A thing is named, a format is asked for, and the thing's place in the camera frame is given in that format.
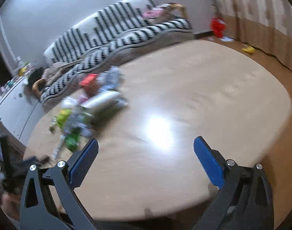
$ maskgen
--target baseboard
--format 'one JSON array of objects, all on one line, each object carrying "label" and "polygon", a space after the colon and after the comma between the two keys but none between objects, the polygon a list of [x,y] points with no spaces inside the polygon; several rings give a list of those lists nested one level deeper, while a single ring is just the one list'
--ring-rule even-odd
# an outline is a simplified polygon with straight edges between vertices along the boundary
[{"label": "baseboard", "polygon": [[203,38],[203,37],[207,37],[207,36],[213,35],[213,31],[212,30],[207,30],[207,31],[203,31],[203,32],[197,32],[197,33],[194,33],[194,35],[195,35],[195,39],[200,39],[200,38]]}]

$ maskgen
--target yellow toy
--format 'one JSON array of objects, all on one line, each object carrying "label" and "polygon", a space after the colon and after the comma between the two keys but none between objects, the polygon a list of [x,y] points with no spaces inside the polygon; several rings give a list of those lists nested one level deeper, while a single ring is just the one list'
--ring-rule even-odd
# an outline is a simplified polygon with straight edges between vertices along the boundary
[{"label": "yellow toy", "polygon": [[25,73],[26,70],[27,70],[27,67],[21,68],[18,72],[18,76],[21,77]]},{"label": "yellow toy", "polygon": [[67,118],[72,113],[71,109],[62,109],[60,113],[55,117],[53,117],[52,125],[49,127],[49,131],[52,133],[55,132],[55,125],[59,126],[59,128],[62,130],[64,123],[66,122]]},{"label": "yellow toy", "polygon": [[246,53],[249,53],[249,54],[254,53],[254,48],[252,46],[248,46],[246,48],[243,48],[242,50]]}]

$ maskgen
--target white tube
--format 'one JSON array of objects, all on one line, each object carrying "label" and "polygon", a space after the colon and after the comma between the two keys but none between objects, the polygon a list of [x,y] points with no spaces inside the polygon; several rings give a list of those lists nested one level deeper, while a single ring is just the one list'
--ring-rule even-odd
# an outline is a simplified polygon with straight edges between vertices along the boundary
[{"label": "white tube", "polygon": [[66,139],[66,137],[64,135],[60,135],[60,142],[59,142],[58,146],[53,150],[53,153],[51,156],[51,159],[53,161],[55,161],[58,158],[59,154],[61,153],[63,145],[65,143],[65,139]]},{"label": "white tube", "polygon": [[94,115],[95,113],[115,104],[116,99],[120,97],[120,93],[116,91],[105,91],[91,97],[89,100],[83,102],[80,106],[88,109],[88,113]]}]

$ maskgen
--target white wall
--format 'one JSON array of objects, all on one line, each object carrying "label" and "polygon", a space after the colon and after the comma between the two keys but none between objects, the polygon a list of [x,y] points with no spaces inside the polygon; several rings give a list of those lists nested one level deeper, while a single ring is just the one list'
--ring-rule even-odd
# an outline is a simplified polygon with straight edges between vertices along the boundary
[{"label": "white wall", "polygon": [[[0,17],[14,55],[40,65],[42,54],[52,42],[90,14],[120,0],[9,0]],[[176,1],[187,7],[194,31],[209,29],[211,0]]]},{"label": "white wall", "polygon": [[3,60],[9,70],[9,72],[14,76],[13,70],[15,69],[14,62],[16,60],[14,54],[10,51],[10,47],[8,47],[9,44],[6,40],[6,37],[4,37],[4,30],[2,27],[2,21],[0,18],[0,52],[2,54]]}]

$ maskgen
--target wooden floor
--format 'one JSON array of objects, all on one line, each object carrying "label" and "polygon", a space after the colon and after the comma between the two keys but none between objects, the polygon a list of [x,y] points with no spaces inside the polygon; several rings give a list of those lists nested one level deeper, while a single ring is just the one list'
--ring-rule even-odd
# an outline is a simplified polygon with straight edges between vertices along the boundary
[{"label": "wooden floor", "polygon": [[[282,83],[292,99],[292,72],[275,57],[268,56],[260,50],[256,50],[252,55],[244,53],[242,48],[245,45],[237,41],[225,43],[215,37],[210,39],[241,52],[262,65]],[[284,132],[273,143],[271,151],[263,158],[262,164],[273,187],[277,227],[292,208],[292,114]]]}]

